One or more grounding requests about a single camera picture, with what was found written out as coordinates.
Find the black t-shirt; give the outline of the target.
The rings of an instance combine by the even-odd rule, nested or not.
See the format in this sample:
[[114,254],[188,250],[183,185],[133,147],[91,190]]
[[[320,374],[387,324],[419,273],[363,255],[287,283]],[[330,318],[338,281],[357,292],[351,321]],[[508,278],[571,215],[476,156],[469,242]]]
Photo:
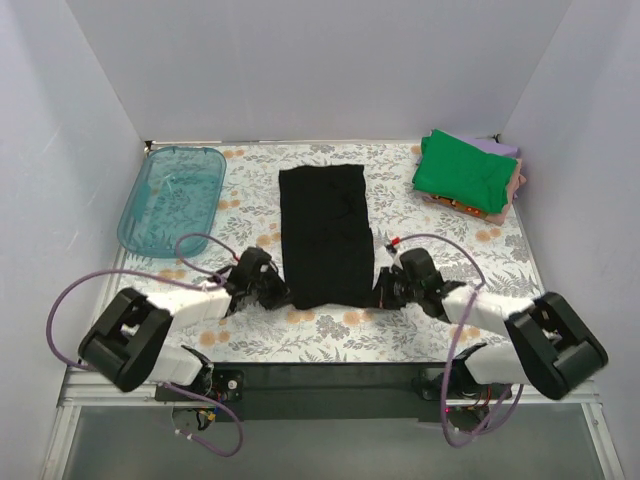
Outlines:
[[299,310],[374,305],[374,241],[362,165],[279,172],[285,283]]

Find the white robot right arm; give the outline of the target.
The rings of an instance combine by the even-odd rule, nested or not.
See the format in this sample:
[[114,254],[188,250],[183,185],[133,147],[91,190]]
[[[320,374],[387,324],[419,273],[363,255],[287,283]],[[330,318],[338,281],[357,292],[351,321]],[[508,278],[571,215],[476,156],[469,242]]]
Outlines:
[[460,395],[475,397],[493,384],[524,384],[560,400],[608,365],[605,348],[562,295],[529,299],[479,292],[444,279],[424,248],[386,249],[393,263],[379,272],[374,306],[400,310],[416,304],[433,319],[504,338],[500,345],[481,342],[454,355],[451,383]]

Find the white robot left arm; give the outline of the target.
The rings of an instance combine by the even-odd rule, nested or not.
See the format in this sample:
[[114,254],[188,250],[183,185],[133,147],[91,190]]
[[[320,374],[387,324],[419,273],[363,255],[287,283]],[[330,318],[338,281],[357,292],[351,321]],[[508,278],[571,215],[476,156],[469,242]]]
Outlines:
[[211,362],[188,346],[167,343],[170,333],[206,320],[224,319],[257,303],[275,310],[291,300],[272,257],[251,247],[233,266],[189,288],[144,294],[120,290],[82,339],[78,354],[90,367],[128,393],[143,383],[177,384],[193,400],[213,386]]

